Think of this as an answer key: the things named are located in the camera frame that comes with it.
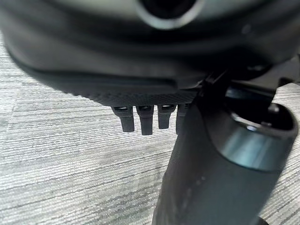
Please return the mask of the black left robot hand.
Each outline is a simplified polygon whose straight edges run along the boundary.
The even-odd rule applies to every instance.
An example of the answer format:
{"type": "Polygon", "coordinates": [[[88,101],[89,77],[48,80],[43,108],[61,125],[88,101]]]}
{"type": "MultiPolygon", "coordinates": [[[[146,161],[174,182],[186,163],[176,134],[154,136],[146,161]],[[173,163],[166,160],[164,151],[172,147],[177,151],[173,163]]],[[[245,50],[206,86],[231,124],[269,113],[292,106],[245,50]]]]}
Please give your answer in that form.
{"type": "Polygon", "coordinates": [[[13,62],[111,107],[124,132],[177,140],[155,225],[264,225],[299,132],[279,87],[300,81],[297,0],[3,0],[13,62]]]}

